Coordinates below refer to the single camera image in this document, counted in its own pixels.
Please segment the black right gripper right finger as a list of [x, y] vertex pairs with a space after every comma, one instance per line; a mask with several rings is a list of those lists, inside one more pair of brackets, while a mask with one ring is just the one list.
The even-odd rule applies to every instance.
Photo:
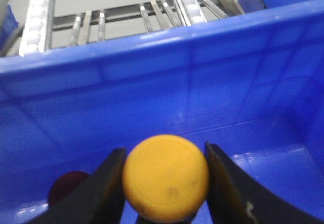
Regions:
[[218, 145], [206, 142], [205, 157], [213, 223], [323, 223], [258, 183]]

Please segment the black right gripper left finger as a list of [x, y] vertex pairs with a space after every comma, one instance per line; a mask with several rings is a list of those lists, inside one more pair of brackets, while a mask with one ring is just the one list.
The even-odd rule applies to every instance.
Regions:
[[112, 150], [81, 185], [28, 223], [120, 223], [125, 206], [125, 160], [125, 148]]

